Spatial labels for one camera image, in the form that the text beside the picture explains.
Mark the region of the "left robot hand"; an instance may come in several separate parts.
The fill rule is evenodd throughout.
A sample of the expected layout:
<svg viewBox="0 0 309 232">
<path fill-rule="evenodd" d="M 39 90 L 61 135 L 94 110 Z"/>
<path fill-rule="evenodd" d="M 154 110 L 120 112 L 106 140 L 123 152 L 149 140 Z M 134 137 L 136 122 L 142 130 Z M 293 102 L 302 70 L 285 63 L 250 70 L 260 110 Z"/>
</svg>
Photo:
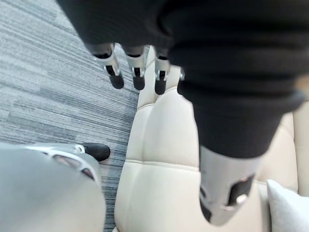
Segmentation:
<svg viewBox="0 0 309 232">
<path fill-rule="evenodd" d="M 61 0 L 86 48 L 129 59 L 152 45 L 164 64 L 184 70 L 178 91 L 194 109 L 200 206 L 226 224 L 251 189 L 280 120 L 305 96 L 309 72 L 306 0 Z"/>
</svg>

